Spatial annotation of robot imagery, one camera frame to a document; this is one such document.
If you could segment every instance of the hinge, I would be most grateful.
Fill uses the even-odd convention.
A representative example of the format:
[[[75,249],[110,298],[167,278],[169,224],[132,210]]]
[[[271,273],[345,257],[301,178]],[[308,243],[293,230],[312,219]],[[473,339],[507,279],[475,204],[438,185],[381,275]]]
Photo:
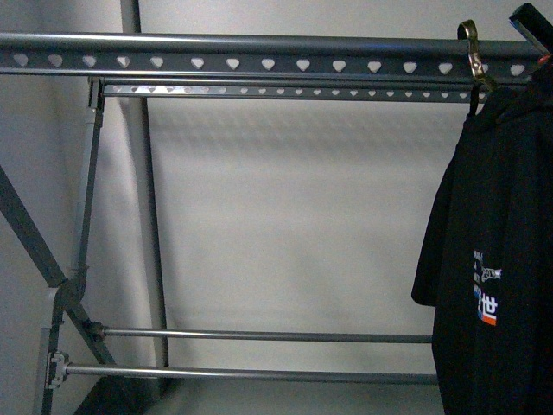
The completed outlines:
[[[48,357],[47,389],[57,389],[67,379],[69,355],[61,351],[51,353]]]

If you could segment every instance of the metal hook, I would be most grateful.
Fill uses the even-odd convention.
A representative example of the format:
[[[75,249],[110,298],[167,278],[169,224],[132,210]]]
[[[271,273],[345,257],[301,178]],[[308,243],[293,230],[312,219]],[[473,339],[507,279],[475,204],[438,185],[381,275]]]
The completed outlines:
[[[474,21],[467,20],[459,25],[457,29],[457,39],[460,41],[468,40],[468,62],[473,73],[473,78],[487,89],[495,91],[498,87],[495,79],[484,73],[484,67],[478,51],[478,32]]]

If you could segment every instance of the black jacket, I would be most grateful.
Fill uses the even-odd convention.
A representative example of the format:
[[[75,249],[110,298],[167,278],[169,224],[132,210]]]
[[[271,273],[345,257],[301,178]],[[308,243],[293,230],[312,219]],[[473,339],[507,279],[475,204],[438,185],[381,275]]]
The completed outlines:
[[[435,306],[447,414],[553,413],[553,67],[469,118],[437,191],[413,299]]]

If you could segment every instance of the metal drying rack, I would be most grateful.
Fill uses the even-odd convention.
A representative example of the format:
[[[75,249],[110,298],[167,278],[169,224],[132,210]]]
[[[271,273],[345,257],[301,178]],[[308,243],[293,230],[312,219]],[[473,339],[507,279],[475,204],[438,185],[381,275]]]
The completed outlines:
[[[522,88],[538,52],[527,42],[480,41],[482,70]],[[90,82],[85,155],[66,275],[0,167],[0,210],[48,283],[41,325],[34,413],[51,413],[68,375],[220,378],[385,384],[436,383],[433,374],[322,373],[176,367],[121,367],[104,339],[149,336],[284,342],[430,343],[429,335],[363,335],[115,329],[93,322],[85,294],[86,252],[99,135],[110,97],[318,99],[468,103],[474,77],[467,43],[456,40],[242,35],[0,33],[0,74],[85,76]],[[480,93],[485,100],[487,91]],[[58,349],[64,311],[99,365],[69,361]]]

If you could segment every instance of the gray floor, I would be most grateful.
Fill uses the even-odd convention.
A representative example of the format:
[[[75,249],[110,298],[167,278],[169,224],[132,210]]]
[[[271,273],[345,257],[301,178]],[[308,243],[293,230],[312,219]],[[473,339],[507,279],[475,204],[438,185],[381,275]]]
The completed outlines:
[[[179,380],[147,415],[443,413],[437,386]]]

